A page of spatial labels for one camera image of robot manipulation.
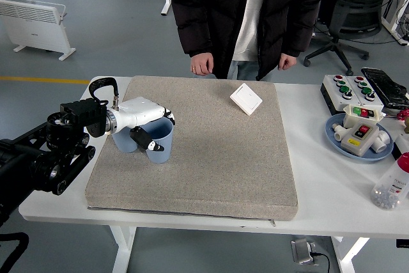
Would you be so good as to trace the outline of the person's left hand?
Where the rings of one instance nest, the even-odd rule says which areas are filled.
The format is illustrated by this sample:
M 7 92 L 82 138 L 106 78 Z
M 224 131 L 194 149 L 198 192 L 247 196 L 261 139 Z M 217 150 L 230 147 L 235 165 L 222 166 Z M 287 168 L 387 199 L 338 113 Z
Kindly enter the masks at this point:
M 279 58 L 278 70 L 287 70 L 296 65 L 296 63 L 296 57 L 281 53 Z

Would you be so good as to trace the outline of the person's right hand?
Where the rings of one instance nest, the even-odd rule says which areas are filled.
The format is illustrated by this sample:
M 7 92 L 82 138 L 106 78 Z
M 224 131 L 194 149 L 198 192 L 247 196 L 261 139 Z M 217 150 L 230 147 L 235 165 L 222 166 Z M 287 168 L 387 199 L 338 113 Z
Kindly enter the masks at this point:
M 197 76 L 207 76 L 213 72 L 213 56 L 209 52 L 191 57 L 190 71 Z

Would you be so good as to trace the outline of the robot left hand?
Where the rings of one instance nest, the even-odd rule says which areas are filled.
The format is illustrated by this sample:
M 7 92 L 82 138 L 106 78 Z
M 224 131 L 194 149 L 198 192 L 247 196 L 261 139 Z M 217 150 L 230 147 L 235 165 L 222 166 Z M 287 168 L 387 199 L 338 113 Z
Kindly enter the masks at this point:
M 162 118 L 167 118 L 175 125 L 173 113 L 144 97 L 137 97 L 122 102 L 117 108 L 109 107 L 105 124 L 106 134 L 117 134 L 129 128 L 129 137 L 144 150 L 163 152 L 165 148 L 156 143 L 142 126 Z

